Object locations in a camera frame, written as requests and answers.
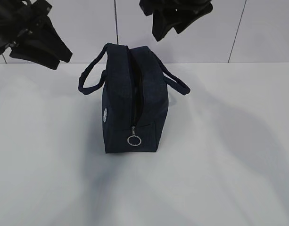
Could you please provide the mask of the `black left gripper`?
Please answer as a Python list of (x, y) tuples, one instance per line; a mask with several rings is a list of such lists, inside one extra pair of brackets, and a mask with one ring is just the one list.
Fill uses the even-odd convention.
[[(73, 53), (56, 32), (48, 17), (52, 5), (46, 0), (0, 0), (0, 55), (10, 47), (9, 56), (52, 70), (68, 63)], [(33, 33), (33, 46), (18, 44)]]

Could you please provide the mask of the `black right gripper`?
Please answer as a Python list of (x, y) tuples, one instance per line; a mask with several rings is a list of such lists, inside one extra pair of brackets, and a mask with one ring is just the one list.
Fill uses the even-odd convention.
[(141, 0), (139, 6), (145, 16), (153, 14), (152, 34), (156, 41), (161, 41), (173, 27), (182, 33), (213, 10), (210, 0)]

